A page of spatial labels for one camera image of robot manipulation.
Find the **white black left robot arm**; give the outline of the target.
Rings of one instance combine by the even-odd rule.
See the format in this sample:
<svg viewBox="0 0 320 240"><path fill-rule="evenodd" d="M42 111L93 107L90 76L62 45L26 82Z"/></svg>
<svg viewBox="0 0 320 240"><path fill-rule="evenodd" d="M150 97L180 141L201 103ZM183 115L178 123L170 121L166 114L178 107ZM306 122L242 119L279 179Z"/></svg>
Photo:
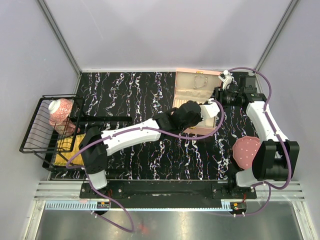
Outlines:
<svg viewBox="0 0 320 240"><path fill-rule="evenodd" d="M97 198L108 193L106 169L114 153L145 142L156 142L161 138L160 130L177 135L202 120L201 105L189 100L179 108L158 113L137 125L107 131L105 135L98 128L91 128L79 145L85 172L92 184L90 192Z"/></svg>

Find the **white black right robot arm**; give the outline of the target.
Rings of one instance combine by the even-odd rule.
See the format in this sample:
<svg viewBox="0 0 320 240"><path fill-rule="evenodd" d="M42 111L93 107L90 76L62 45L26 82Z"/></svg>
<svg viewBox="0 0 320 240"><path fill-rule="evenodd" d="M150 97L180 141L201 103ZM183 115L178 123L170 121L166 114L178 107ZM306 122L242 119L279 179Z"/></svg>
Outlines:
<svg viewBox="0 0 320 240"><path fill-rule="evenodd" d="M230 89L234 79L230 71L225 70L218 77L222 84L214 89L215 100L224 107L242 107L259 138L251 165L235 174L235 181L227 185L228 195L236 199L244 194L245 188L254 189L261 185L276 190L285 189L298 160L298 142L290 141L280 130L270 111L270 97L257 92L254 77L245 76L236 89Z"/></svg>

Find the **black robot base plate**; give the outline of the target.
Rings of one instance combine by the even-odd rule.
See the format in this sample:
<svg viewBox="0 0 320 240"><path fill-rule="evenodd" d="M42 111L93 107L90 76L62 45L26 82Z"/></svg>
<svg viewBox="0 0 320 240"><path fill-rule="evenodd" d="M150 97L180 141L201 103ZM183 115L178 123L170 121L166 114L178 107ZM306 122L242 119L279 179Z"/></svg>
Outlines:
<svg viewBox="0 0 320 240"><path fill-rule="evenodd" d="M109 180L100 193L133 209L219 208L221 200L255 200L249 187L219 180Z"/></svg>

